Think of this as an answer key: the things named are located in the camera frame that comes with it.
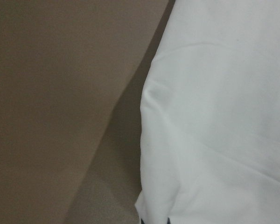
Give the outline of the white long-sleeve printed shirt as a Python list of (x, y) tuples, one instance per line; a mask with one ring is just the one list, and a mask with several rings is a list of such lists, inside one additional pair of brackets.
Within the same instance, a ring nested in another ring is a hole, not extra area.
[(140, 223), (280, 224), (280, 0), (177, 0), (140, 112)]

